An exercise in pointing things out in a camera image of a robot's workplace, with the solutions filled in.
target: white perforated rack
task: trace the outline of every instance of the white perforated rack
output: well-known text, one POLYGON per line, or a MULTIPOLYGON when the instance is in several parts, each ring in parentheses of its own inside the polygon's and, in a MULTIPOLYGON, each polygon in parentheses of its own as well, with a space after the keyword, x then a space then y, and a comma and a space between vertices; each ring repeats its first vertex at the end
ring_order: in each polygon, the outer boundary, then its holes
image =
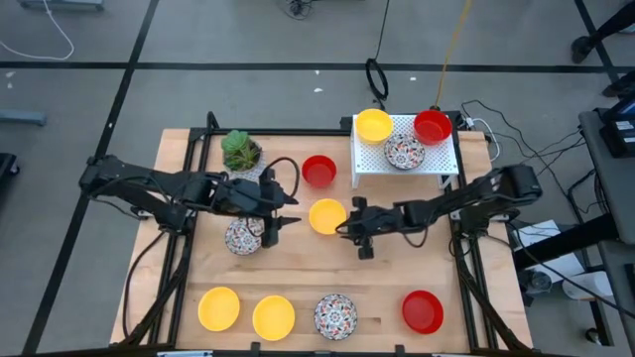
MULTIPOLYGON (((414 115, 391 115, 394 123, 393 134, 414 135, 414 115)), ((359 185, 362 175, 436 175, 439 178, 441 188, 458 175, 454 141, 452 136, 435 146, 426 146, 424 161, 420 166, 412 170, 399 170, 388 162, 384 155, 384 145, 364 144, 357 137, 353 116, 353 128, 350 135, 351 172, 353 188, 359 185)))

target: wooden tabletop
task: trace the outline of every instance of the wooden tabletop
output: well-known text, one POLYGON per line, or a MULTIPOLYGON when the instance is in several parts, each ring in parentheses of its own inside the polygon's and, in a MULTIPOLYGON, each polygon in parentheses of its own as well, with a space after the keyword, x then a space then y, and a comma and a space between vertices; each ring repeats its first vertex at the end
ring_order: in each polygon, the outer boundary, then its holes
MULTIPOLYGON (((155 164, 156 170, 177 172, 183 166, 189 130, 169 129, 163 133, 155 164)), ((220 172, 222 166, 220 137, 211 142, 207 170, 220 172)), ((337 236, 324 236, 312 230, 308 221, 311 205, 329 197, 339 200, 349 211, 351 197, 361 195, 372 205, 392 206, 392 202, 407 199, 429 199, 442 194, 436 177, 371 176, 361 178, 359 188, 351 188, 350 138, 255 136, 270 162, 288 156, 302 163, 315 154, 331 157, 337 164, 337 177, 326 189, 312 189, 301 181, 296 199, 299 205, 287 205, 280 210, 285 216, 301 217, 301 222, 285 226, 280 231, 280 243, 255 254, 240 257, 224 245, 229 217, 202 213, 194 235, 190 273, 183 305, 181 328, 177 342, 183 349, 249 349, 260 341, 264 350, 333 350, 333 351, 394 351, 403 344, 408 352, 468 352, 465 323, 458 289, 458 276, 453 257, 447 250, 449 224, 442 217, 430 227, 428 241, 421 249, 410 247, 398 234, 378 237, 374 241, 375 259, 359 261, 357 247, 337 236), (200 298, 208 290, 226 286, 236 291, 241 309, 236 322, 226 331, 210 332, 197 318, 200 298), (411 330, 403 321, 401 302, 413 290, 435 294, 444 306, 444 324, 431 335, 411 330), (357 307, 358 324, 345 340, 329 341, 314 326, 314 309, 328 294, 344 294, 357 307), (277 342, 260 338, 251 323, 258 301, 269 295, 289 299, 296 310, 296 324, 289 336, 277 342)), ((468 181, 491 170, 482 133, 461 132, 460 149, 468 181)), ((199 150, 194 156, 197 163, 199 150)), ((291 190, 295 172, 288 163, 275 166, 276 178, 287 191, 291 190)), ((507 235, 502 224, 491 224, 490 234, 502 239, 507 235)), ((140 224, 132 260, 157 235, 154 221, 140 224)), ((422 234, 413 234, 418 241, 422 234)), ((141 261, 132 279, 129 302, 129 328, 146 313, 156 297, 166 249, 165 239, 141 261)), ((524 343, 531 345, 531 336, 522 303, 516 272, 509 248, 489 239, 479 240, 489 298, 508 326, 524 343)), ((480 309, 474 302, 479 343, 485 346, 485 333, 480 309)), ((169 302, 161 330, 163 340, 172 310, 169 302)), ((123 338, 121 306, 117 314, 111 341, 123 338)))

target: succulent plant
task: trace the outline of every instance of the succulent plant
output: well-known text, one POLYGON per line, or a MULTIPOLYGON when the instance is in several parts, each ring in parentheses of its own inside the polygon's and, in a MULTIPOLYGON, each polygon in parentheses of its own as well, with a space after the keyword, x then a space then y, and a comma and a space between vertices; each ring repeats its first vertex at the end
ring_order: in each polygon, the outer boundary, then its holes
POLYGON ((246 171, 258 163, 260 148, 249 139, 249 134, 232 130, 220 142, 225 165, 232 171, 246 171))

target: gray floor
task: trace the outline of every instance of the gray floor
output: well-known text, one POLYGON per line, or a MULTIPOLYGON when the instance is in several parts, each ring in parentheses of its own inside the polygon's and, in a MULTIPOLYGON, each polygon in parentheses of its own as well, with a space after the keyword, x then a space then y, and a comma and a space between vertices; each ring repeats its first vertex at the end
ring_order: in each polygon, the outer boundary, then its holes
MULTIPOLYGON (((618 0, 584 1, 595 26, 618 0)), ((149 0, 107 0, 104 13, 55 12, 73 39, 73 61, 126 61, 149 0)), ((161 0, 140 61, 179 62, 364 62, 374 55, 384 1, 324 0, 298 22, 277 8, 284 1, 161 0)), ((443 63, 460 0, 393 1, 380 61, 443 63)), ((452 63, 571 64, 571 40, 585 34, 571 0, 474 0, 452 63)), ((0 2, 0 39, 34 55, 62 56, 64 40, 45 14, 0 2)), ((605 42, 616 65, 635 65, 635 37, 605 42)), ((22 60, 0 51, 0 61, 22 60)), ((586 65, 601 65, 593 52, 586 65)), ((22 174, 0 214, 0 355, 20 353, 42 298, 78 198, 77 179, 97 145, 123 70, 0 69, 0 107, 46 111, 44 128, 0 124, 0 152, 20 156, 22 174)), ((389 111, 413 112, 432 104, 437 72, 389 71, 389 111)), ((604 73, 450 72, 443 109, 481 99, 505 113, 527 141, 543 148, 575 130, 577 113, 613 100, 599 91, 604 73)), ((222 126, 336 127, 339 117, 372 106, 363 71, 136 70, 108 152, 150 166, 164 128, 201 126, 213 110, 222 126)), ((473 117, 495 132, 514 134, 493 113, 469 105, 473 117)), ((496 165, 522 161, 513 142, 501 138, 496 165)), ((537 170, 537 161, 530 161, 537 170)), ((553 168, 564 187, 592 164, 585 147, 564 154, 553 168)), ((545 196, 523 210, 522 219, 574 223, 567 202, 548 173, 545 196)), ((594 201, 592 187, 577 193, 580 206, 594 201)), ((587 218, 598 212, 593 208, 587 218)), ((40 351, 105 346, 136 232, 134 221, 109 207, 90 204, 54 306, 40 351)), ((610 311, 616 347, 583 340, 591 327, 587 303, 558 291, 527 310, 537 347, 579 356, 627 355, 617 315, 610 311)))

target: yellow cable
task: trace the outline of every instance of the yellow cable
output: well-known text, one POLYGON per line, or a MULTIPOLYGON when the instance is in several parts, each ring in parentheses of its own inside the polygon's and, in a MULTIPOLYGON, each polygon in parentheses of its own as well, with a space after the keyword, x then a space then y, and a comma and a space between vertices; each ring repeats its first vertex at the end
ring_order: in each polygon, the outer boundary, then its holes
POLYGON ((452 51, 454 51, 454 46, 456 45, 458 34, 460 33, 460 30, 463 28, 463 23, 465 23, 465 19, 467 18, 467 13, 469 12, 469 8, 471 6, 472 6, 472 0, 465 0, 465 6, 463 6, 463 12, 460 14, 460 19, 458 20, 456 29, 454 29, 454 33, 452 34, 452 40, 449 43, 449 49, 447 49, 447 53, 445 54, 444 68, 441 71, 441 79, 439 80, 439 90, 437 91, 437 100, 435 101, 435 106, 437 107, 439 107, 439 101, 441 100, 441 93, 444 91, 445 69, 447 68, 449 57, 452 55, 452 51))

